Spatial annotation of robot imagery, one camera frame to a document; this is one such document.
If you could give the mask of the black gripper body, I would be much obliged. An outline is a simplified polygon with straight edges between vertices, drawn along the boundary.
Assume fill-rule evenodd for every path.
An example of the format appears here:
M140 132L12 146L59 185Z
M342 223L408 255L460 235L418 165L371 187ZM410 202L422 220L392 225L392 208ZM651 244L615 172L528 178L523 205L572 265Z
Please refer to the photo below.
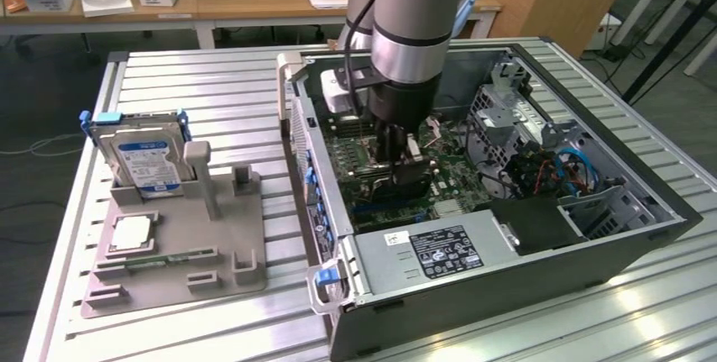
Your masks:
M440 79L442 75L415 84L387 81L370 88L368 106L379 131L387 127L399 127L407 133L419 130L434 109Z

